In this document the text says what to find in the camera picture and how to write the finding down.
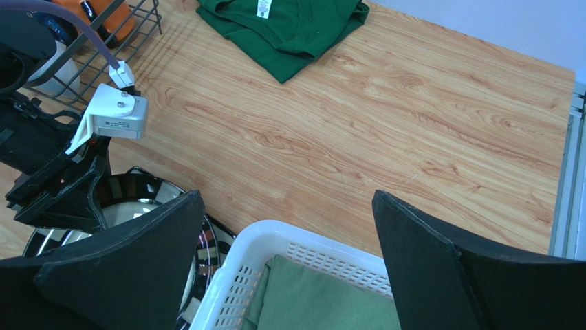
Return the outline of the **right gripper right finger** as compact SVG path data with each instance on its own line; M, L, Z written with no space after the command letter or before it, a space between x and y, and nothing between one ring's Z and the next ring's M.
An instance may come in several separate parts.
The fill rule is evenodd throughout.
M584 329L585 263L498 243L378 190L373 218L403 329Z

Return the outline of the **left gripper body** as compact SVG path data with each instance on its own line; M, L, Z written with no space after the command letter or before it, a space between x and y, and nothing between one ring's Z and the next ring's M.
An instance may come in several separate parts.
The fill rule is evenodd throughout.
M110 138L96 135L79 149L80 159L74 153L65 154L81 115L70 110L49 114L40 105L38 98L29 99L19 92L1 98L2 164L32 177L33 187L38 187L87 157L109 157Z

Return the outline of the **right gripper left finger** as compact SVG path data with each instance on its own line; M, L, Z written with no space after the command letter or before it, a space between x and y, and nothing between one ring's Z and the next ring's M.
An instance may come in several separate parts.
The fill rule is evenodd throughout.
M192 190L36 257L1 261L2 329L173 329L204 220Z

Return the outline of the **brown rimmed round plate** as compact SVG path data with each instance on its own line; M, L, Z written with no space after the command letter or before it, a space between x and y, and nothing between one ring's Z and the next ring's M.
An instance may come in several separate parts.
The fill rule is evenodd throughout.
M114 175L98 188L105 220L114 227L184 194L179 186L134 167L128 173ZM24 257L35 257L63 245L86 239L90 235L75 230L38 228L33 231ZM208 216L204 217L195 255L184 289L176 329L189 329L213 274L221 265L220 243Z

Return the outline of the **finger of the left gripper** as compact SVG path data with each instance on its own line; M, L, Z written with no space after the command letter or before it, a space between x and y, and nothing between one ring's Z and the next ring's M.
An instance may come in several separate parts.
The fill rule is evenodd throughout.
M109 174L109 158L97 155L60 170L42 186L33 187L33 178L21 175L6 194L8 207L26 225L95 234L108 228L98 184Z

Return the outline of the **square floral plate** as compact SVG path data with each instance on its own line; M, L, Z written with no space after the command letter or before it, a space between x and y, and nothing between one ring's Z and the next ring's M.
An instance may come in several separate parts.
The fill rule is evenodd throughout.
M237 235L216 218L206 213L206 220L213 229L218 254L218 266L222 266Z

